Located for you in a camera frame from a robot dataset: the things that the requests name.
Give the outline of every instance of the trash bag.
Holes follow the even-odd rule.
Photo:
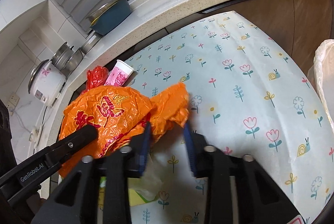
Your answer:
[[[80,95],[64,110],[59,139],[86,124],[98,130],[98,139],[75,153],[59,174],[65,177],[85,155],[103,157],[127,145],[144,132],[150,121],[153,141],[171,129],[174,122],[184,127],[189,112],[189,95],[183,83],[173,85],[152,99],[130,87],[99,86]]]
[[[108,78],[109,70],[105,67],[96,66],[93,70],[87,71],[86,89],[80,95],[86,93],[92,88],[102,86]]]
[[[316,91],[325,109],[334,133],[334,40],[325,40],[316,50],[314,57],[314,72],[312,68],[308,78],[315,80]]]

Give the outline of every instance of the paper cup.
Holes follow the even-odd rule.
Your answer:
[[[106,80],[105,86],[122,86],[133,71],[132,67],[118,59]]]

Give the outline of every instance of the tablecloth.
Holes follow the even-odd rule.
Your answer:
[[[334,191],[334,137],[316,92],[273,39],[230,11],[183,27],[126,63],[136,71],[128,85],[149,97],[184,82],[192,129],[228,155],[253,155],[313,222]],[[131,207],[133,224],[203,223],[207,179],[192,177],[182,129],[168,132],[151,157],[163,187],[157,200]]]

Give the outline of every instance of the power outlet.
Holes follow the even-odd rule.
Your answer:
[[[8,109],[9,115],[12,116],[13,115],[13,110],[15,109],[15,106],[10,101],[8,101],[6,107]]]
[[[19,102],[20,97],[17,96],[15,93],[12,93],[9,97],[9,101],[14,105],[17,106],[17,103]]]

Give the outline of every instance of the white rice cooker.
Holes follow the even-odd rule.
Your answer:
[[[33,69],[28,84],[28,92],[32,93],[46,106],[52,106],[65,82],[65,75],[47,59]]]

